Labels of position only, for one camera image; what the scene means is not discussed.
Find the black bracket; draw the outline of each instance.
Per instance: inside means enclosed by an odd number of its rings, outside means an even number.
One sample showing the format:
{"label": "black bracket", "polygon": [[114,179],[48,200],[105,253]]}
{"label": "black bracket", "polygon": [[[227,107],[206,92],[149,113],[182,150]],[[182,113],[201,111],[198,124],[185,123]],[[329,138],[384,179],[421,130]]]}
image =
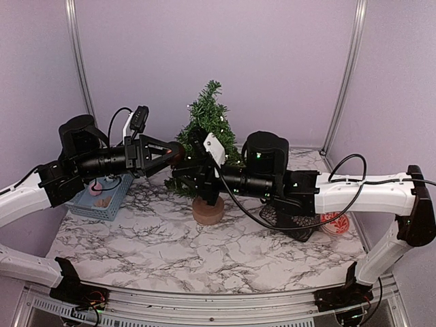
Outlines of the black bracket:
{"label": "black bracket", "polygon": [[[424,179],[418,166],[409,166],[407,174],[413,179]],[[408,217],[396,216],[399,224],[397,238],[405,240],[411,247],[422,247],[432,242],[436,237],[435,213],[429,190],[425,183],[414,181],[412,194],[415,203],[411,215]]]}
{"label": "black bracket", "polygon": [[38,186],[45,189],[53,208],[71,200],[84,189],[81,177],[65,173],[60,161],[40,165],[37,172],[41,178]]}
{"label": "black bracket", "polygon": [[56,288],[50,290],[51,298],[78,306],[89,304],[95,292],[99,292],[105,299],[108,298],[106,288],[82,284],[76,269],[69,260],[64,258],[55,258],[55,260],[61,266],[63,278]]}
{"label": "black bracket", "polygon": [[180,152],[176,142],[163,142],[145,135],[140,135],[139,139],[135,140],[131,136],[126,136],[124,144],[126,168],[135,178],[156,174],[168,167],[168,161]]}
{"label": "black bracket", "polygon": [[348,268],[345,285],[326,288],[314,293],[315,305],[318,307],[319,312],[359,305],[374,299],[371,291],[372,286],[360,285],[356,282],[356,265],[357,262],[353,262]]}

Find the black mesh object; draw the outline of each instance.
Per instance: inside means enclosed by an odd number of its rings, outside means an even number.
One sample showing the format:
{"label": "black mesh object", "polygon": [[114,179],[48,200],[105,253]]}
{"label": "black mesh object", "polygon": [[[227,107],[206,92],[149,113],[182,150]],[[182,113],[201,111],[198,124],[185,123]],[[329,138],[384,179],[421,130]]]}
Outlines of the black mesh object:
{"label": "black mesh object", "polygon": [[[269,222],[269,224],[280,228],[293,228],[304,227],[319,223],[321,217],[316,215],[314,217],[302,217],[302,216],[290,216],[284,213],[277,212],[275,208],[269,204],[265,205],[260,211],[259,216]],[[284,234],[299,240],[300,242],[306,242],[309,237],[316,231],[316,228],[307,228],[304,230],[290,230],[282,231]]]}

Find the pink toy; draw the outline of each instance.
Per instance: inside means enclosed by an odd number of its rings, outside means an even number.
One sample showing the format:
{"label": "pink toy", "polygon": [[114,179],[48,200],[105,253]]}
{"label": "pink toy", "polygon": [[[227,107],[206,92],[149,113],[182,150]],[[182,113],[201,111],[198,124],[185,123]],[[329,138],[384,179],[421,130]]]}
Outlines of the pink toy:
{"label": "pink toy", "polygon": [[102,194],[102,189],[102,184],[98,183],[97,181],[92,181],[89,183],[88,192],[92,196],[99,196],[100,194]]}

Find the black cylindrical motor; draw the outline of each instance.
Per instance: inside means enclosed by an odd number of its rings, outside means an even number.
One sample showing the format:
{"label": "black cylindrical motor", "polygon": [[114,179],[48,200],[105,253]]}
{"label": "black cylindrical motor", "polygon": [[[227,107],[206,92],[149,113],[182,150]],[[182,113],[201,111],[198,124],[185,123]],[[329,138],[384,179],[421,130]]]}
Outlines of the black cylindrical motor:
{"label": "black cylindrical motor", "polygon": [[269,131],[257,131],[247,138],[243,156],[250,174],[281,174],[287,167],[289,143]]}
{"label": "black cylindrical motor", "polygon": [[101,176],[127,174],[124,146],[98,149],[76,161],[79,175],[91,180]]}
{"label": "black cylindrical motor", "polygon": [[[222,166],[224,180],[235,194],[251,196],[253,198],[269,198],[273,188],[274,177],[256,177],[248,169],[236,166]],[[216,179],[217,188],[225,192],[226,188],[221,179]]]}
{"label": "black cylindrical motor", "polygon": [[73,158],[97,150],[100,140],[96,133],[101,132],[95,127],[94,117],[90,114],[76,116],[61,125],[59,136],[64,156]]}

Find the small christmas tree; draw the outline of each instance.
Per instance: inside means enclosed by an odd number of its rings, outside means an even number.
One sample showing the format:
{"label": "small christmas tree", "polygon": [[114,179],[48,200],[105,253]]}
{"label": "small christmas tree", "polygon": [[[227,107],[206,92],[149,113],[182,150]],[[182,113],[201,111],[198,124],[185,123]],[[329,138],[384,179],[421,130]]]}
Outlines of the small christmas tree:
{"label": "small christmas tree", "polygon": [[[188,135],[193,128],[202,127],[208,133],[214,133],[218,141],[225,149],[226,163],[240,164],[241,157],[237,148],[235,147],[235,135],[230,129],[228,120],[225,113],[228,111],[227,107],[218,104],[217,98],[221,94],[221,83],[211,80],[203,91],[200,92],[197,101],[188,106],[190,115],[190,122],[176,137],[185,148],[185,159],[195,159],[196,154],[189,143]],[[178,181],[176,178],[169,178],[165,181],[165,186],[173,191],[175,194],[194,198],[196,193],[188,186]]]}

